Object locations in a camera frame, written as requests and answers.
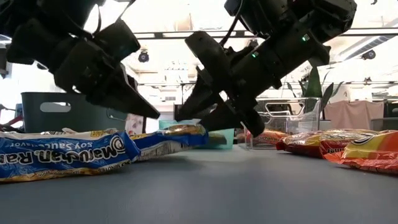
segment gray table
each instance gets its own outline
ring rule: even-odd
[[[1,223],[396,223],[398,179],[275,151],[190,151],[0,185]]]

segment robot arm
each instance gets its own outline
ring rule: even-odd
[[[159,112],[138,94],[135,80],[120,61],[140,49],[128,26],[118,19],[104,30],[83,30],[95,4],[104,0],[2,0],[0,34],[12,37],[7,59],[32,64],[34,60],[54,74],[55,84],[69,93],[86,95],[93,104],[158,118]],[[264,124],[253,109],[256,96],[309,60],[313,66],[329,63],[324,42],[352,25],[354,0],[227,0],[227,12],[235,17],[229,34],[217,43],[206,32],[185,39],[202,62],[192,95],[182,106],[179,119],[189,119],[213,104],[217,108],[201,123],[208,130],[240,127],[257,136]],[[239,52],[224,44],[234,25],[264,41]],[[225,91],[229,100],[219,96]]]

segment snack bag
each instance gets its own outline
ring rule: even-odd
[[[294,134],[277,143],[277,150],[323,159],[323,155],[344,150],[352,140],[379,134],[362,129],[332,129]]]
[[[125,132],[0,133],[0,181],[101,174],[130,164],[139,154]]]
[[[357,169],[398,174],[398,132],[354,140],[343,152],[326,154],[325,158]]]
[[[277,144],[282,138],[289,136],[286,133],[280,131],[274,131],[270,129],[265,129],[260,135],[253,138],[253,146],[259,144]],[[248,131],[246,135],[246,142],[250,142],[252,139],[251,133]]]
[[[141,150],[138,161],[173,154],[208,143],[209,135],[199,124],[178,124],[151,134],[130,136]]]

